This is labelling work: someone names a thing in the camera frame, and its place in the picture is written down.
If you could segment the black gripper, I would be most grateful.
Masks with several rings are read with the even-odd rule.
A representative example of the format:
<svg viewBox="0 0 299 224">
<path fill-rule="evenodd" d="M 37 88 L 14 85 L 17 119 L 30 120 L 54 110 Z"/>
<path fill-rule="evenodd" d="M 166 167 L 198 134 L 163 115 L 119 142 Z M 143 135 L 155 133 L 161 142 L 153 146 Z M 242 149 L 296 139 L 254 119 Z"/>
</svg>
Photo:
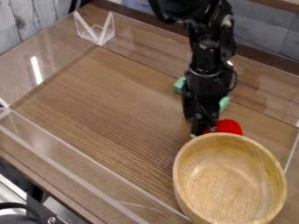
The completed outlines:
<svg viewBox="0 0 299 224">
<path fill-rule="evenodd" d="M 234 72 L 225 68 L 213 74 L 195 73 L 189 69 L 185 73 L 182 106 L 185 118 L 193 118 L 191 133 L 198 137 L 203 132 L 217 130 L 221 117 L 221 100 L 232 91 Z"/>
</svg>

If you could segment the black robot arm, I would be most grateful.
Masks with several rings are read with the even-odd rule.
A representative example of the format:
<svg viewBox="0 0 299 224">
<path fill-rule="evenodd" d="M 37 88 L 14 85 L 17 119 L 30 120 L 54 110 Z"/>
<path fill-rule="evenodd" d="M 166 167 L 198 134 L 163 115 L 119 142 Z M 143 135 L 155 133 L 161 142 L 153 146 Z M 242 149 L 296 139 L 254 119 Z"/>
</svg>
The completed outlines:
<svg viewBox="0 0 299 224">
<path fill-rule="evenodd" d="M 236 18 L 229 0 L 149 0 L 158 19 L 183 22 L 189 30 L 191 62 L 182 84 L 183 114 L 195 136 L 218 129 L 221 100 L 240 82 L 230 59 L 237 53 Z"/>
</svg>

